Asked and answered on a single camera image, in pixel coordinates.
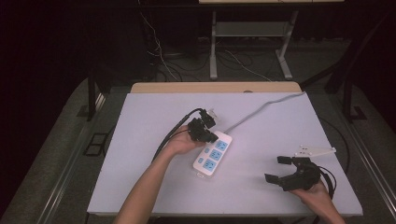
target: power strip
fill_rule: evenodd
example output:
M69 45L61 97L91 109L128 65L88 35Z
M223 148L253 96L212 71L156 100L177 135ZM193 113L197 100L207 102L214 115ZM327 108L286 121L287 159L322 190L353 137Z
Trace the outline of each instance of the power strip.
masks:
M215 173L233 141L231 136L225 133L215 131L214 134L219 139L214 143L206 144L192 165L198 171L197 175L200 177L211 177Z

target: beige wooden edge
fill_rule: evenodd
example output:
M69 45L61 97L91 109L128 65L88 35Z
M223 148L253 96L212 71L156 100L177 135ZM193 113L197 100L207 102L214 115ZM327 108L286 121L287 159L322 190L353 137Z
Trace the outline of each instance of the beige wooden edge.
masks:
M301 92L296 82L139 82L131 93L171 92Z

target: background table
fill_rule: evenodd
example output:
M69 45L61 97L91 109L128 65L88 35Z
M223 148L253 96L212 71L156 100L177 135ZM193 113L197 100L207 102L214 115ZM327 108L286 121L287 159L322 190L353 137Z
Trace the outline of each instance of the background table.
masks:
M220 120L213 131L224 131L265 102L290 92L173 92L137 93L151 87L174 87L184 83L136 84L125 100L117 128L93 192L88 212L116 215L135 181L149 166L156 148L179 120L194 108L214 108ZM266 91L270 86L296 90L296 84L186 83L184 91L207 89ZM196 149L175 157L166 172L153 209L156 216L253 216L282 217L312 214L300 200L276 185L265 182L264 174L290 175L296 168L278 164L277 156L292 156L300 144L330 147L326 134L306 94L266 107L230 132L229 151L210 179L196 175L192 163ZM334 154L313 162L331 170L337 178L334 203L344 216L362 214L361 205Z

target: person's right hand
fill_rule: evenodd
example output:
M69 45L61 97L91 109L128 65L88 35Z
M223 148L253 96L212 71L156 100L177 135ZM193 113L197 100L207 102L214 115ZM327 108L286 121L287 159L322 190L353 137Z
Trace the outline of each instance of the person's right hand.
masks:
M325 220L326 223L345 223L321 181L309 190L294 189L290 193L297 195L309 209Z

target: gray floor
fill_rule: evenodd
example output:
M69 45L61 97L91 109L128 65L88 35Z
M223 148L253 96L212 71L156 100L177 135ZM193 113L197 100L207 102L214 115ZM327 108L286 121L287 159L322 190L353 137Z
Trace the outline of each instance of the gray floor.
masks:
M306 40L291 43L286 59L293 74L293 81L303 82L335 63L344 54L348 44L348 41L342 40L325 40L320 43ZM274 54L274 50L279 46L279 41L268 39L253 43L221 40L218 43L218 57L222 60L222 63L218 62L218 81L265 81L263 77L241 68L241 65L224 51L226 49L250 70L273 81L284 80ZM180 72L183 81L210 81L206 60L208 47L205 40L202 42L202 52L198 59L183 57L170 60L171 63L168 65ZM163 66L160 66L160 69L166 71ZM356 130L359 134L359 138L373 156L392 189L396 187L395 133L357 88L353 91L353 105L359 106L368 119L356 120L351 125L345 123L340 115L342 93L338 92L335 95L325 93L323 87L326 79L323 78L310 85L306 91L318 116L323 118L323 129L331 144L338 149L337 157L344 166L347 164L347 148L342 136L345 137L350 148L351 163L347 177L361 202L364 216L347 217L346 221L347 223L394 223L395 219L373 181L372 174L362 162L359 153L361 146L357 143L353 131ZM164 81L164 76L158 75L156 80ZM104 156L102 154L99 157L87 157L83 156L82 152L94 133L109 133L110 137L106 141L106 147L108 146L112 127L117 123L123 100L129 89L130 87L114 87L110 94L104 96L103 101L99 101L99 112L93 120L87 122L86 118L77 116L81 107L88 103L87 83L84 81L80 84L64 106L63 113L0 221L1 224L84 223L85 221L87 223L111 223L113 217L90 215L86 219L86 210ZM288 217L280 218L279 221L289 224L296 219L297 217ZM312 220L312 217L308 217L301 223L311 223ZM157 223L180 223L181 221L159 220ZM279 222L262 218L197 218L189 219L186 223Z

